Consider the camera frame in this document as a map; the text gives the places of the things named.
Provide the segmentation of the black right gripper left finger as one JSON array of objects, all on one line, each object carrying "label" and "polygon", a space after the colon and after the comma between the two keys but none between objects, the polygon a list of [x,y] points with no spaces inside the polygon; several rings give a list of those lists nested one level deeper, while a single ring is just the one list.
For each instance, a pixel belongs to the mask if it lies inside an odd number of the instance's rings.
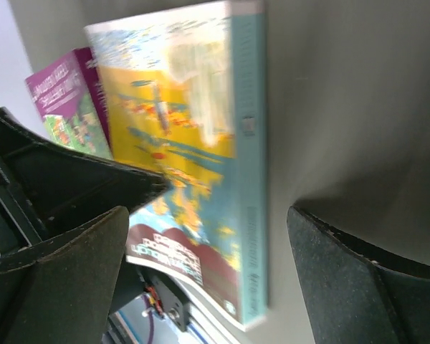
[{"label": "black right gripper left finger", "polygon": [[128,235],[115,207],[0,259],[0,343],[100,343]]}]

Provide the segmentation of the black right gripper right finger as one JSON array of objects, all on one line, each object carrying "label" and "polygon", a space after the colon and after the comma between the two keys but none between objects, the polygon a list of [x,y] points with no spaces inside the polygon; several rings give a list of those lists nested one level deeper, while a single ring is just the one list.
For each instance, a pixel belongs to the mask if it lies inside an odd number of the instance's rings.
[{"label": "black right gripper right finger", "polygon": [[430,343],[430,266],[291,206],[287,227],[316,343]]}]

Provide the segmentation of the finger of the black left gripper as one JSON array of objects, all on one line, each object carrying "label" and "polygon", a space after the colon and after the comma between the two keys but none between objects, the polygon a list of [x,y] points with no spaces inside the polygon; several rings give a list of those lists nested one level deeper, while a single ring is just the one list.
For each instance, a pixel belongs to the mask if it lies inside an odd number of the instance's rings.
[{"label": "finger of the black left gripper", "polygon": [[43,242],[116,206],[134,212],[167,190],[160,173],[53,143],[0,107],[1,251]]}]

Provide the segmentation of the purple 117-storey treehouse book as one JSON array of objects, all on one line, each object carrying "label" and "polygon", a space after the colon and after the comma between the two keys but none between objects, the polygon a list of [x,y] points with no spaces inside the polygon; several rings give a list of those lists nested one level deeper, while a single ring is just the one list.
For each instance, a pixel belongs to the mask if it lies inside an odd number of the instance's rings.
[{"label": "purple 117-storey treehouse book", "polygon": [[51,140],[112,158],[105,97],[89,47],[64,54],[25,82]]}]

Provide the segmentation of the yellow Brideshead Revisited book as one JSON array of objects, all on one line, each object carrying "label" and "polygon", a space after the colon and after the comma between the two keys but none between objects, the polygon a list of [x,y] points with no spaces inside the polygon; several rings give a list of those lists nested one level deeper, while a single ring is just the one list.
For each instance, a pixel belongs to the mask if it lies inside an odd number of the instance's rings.
[{"label": "yellow Brideshead Revisited book", "polygon": [[169,189],[130,215],[128,262],[247,330],[267,310],[264,7],[207,1],[89,24],[116,161]]}]

